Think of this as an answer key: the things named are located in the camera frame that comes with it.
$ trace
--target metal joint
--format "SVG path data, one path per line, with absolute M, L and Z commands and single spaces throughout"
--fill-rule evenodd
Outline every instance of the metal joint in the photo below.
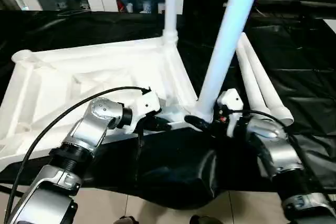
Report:
M 336 217 L 335 210 L 322 193 L 311 193 L 306 195 L 295 195 L 282 202 L 282 208 L 286 210 L 303 211 L 312 208 L 326 208 L 330 214 Z
M 253 133 L 250 144 L 257 151 L 270 178 L 279 173 L 294 169 L 303 169 L 295 149 L 288 143 L 282 127 L 274 122 L 251 119 L 247 132 Z
M 105 138 L 107 128 L 117 127 L 123 116 L 123 106 L 106 98 L 93 99 L 81 120 L 63 140 L 83 147 L 94 154 Z

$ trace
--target white pole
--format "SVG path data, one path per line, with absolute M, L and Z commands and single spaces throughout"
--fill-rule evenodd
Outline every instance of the white pole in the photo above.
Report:
M 205 121 L 211 122 L 213 119 L 213 106 L 223 85 L 253 2 L 254 0 L 228 0 L 201 94 L 195 110 L 192 112 Z
M 261 95 L 257 80 L 253 74 L 252 67 L 248 61 L 242 39 L 238 41 L 236 55 L 238 58 L 241 75 L 243 77 L 244 86 L 247 94 L 248 103 L 252 110 L 257 110 L 270 114 L 271 111 L 266 107 L 263 96 Z M 255 115 L 258 118 L 264 119 L 264 116 Z
M 177 42 L 176 0 L 165 0 L 163 39 L 167 43 Z
M 241 35 L 241 41 L 244 45 L 248 60 L 251 64 L 254 76 L 258 82 L 262 96 L 265 99 L 267 107 L 271 110 L 271 114 L 281 120 L 286 126 L 294 122 L 294 118 L 289 109 L 282 103 L 277 91 L 270 81 L 266 71 L 264 70 L 256 52 L 254 51 L 250 41 L 245 33 Z

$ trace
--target tiled floor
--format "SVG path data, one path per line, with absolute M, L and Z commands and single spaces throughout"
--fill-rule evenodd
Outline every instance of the tiled floor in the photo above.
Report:
M 0 220 L 8 195 L 0 193 Z M 168 209 L 143 199 L 98 189 L 81 189 L 74 224 L 113 223 L 121 216 L 134 216 L 140 224 L 189 224 L 192 215 L 207 215 L 224 224 L 285 224 L 280 200 L 275 193 L 230 191 L 198 210 Z

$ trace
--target white plastic structure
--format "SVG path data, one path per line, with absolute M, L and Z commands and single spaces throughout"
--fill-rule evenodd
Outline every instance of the white plastic structure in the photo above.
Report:
M 132 121 L 130 125 L 124 125 L 122 127 L 123 129 L 125 129 L 125 134 L 132 134 L 138 122 L 148 113 L 159 112 L 159 110 L 161 109 L 161 105 L 155 91 L 150 91 L 147 94 L 144 94 L 137 98 L 129 106 L 129 108 L 132 110 Z
M 176 31 L 176 0 L 165 0 L 166 11 L 164 19 L 163 39 L 166 44 L 177 42 Z
M 211 122 L 213 107 L 223 85 L 254 0 L 228 0 L 225 14 L 196 108 L 195 116 Z
M 170 2 L 168 41 L 177 41 L 172 36 L 177 35 L 172 24 L 176 14 L 169 9 L 174 0 Z M 14 72 L 0 107 L 0 171 L 21 161 L 36 136 L 60 113 L 100 91 L 150 87 L 159 97 L 160 117 L 170 120 L 173 128 L 187 126 L 183 108 L 194 107 L 197 100 L 176 43 L 162 37 L 41 52 L 22 50 L 12 60 Z M 104 97 L 128 106 L 141 95 L 139 90 L 122 90 Z M 60 120 L 31 158 L 46 156 L 59 146 L 86 107 L 87 103 Z M 116 129 L 107 132 L 104 142 L 135 136 Z
M 324 22 L 336 33 L 336 19 L 324 19 Z
M 294 118 L 289 109 L 282 103 L 245 33 L 241 34 L 241 42 L 244 45 L 254 76 L 256 77 L 266 105 L 271 111 L 271 115 L 282 121 L 286 126 L 291 125 L 294 122 Z
M 237 49 L 236 49 L 236 55 L 238 58 L 239 66 L 241 75 L 244 81 L 244 86 L 247 94 L 248 103 L 250 105 L 250 108 L 252 110 L 257 110 L 261 112 L 265 112 L 267 114 L 271 114 L 271 111 L 266 107 L 263 95 L 261 94 L 261 91 L 259 89 L 256 77 L 254 76 L 252 67 L 250 65 L 250 62 L 248 60 L 243 42 L 242 37 L 240 37 Z M 264 118 L 262 115 L 255 115 L 257 118 Z
M 229 110 L 242 110 L 244 106 L 236 89 L 228 89 L 227 91 L 224 91 L 218 97 L 217 103 L 226 105 Z M 233 137 L 234 129 L 241 115 L 241 113 L 232 113 L 229 115 L 230 120 L 226 130 L 226 135 L 228 137 Z

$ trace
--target black plastic sheet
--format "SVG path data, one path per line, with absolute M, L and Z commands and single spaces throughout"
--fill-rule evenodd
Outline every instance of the black plastic sheet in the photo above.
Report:
M 13 71 L 11 56 L 32 51 L 157 37 L 163 16 L 90 12 L 0 12 L 0 96 Z M 179 17 L 178 50 L 199 94 L 222 14 Z M 329 192 L 336 191 L 336 35 L 322 20 L 253 18 L 245 31 L 278 91 L 292 112 L 295 132 L 309 163 Z M 248 108 L 236 57 L 222 90 L 236 88 Z M 31 160 L 22 176 L 29 184 L 49 157 Z M 12 183 L 19 163 L 0 173 Z M 99 149 L 84 186 L 140 196 L 163 206 L 202 206 L 223 190 L 270 191 L 256 155 L 241 140 L 212 138 L 192 129 L 145 136 Z

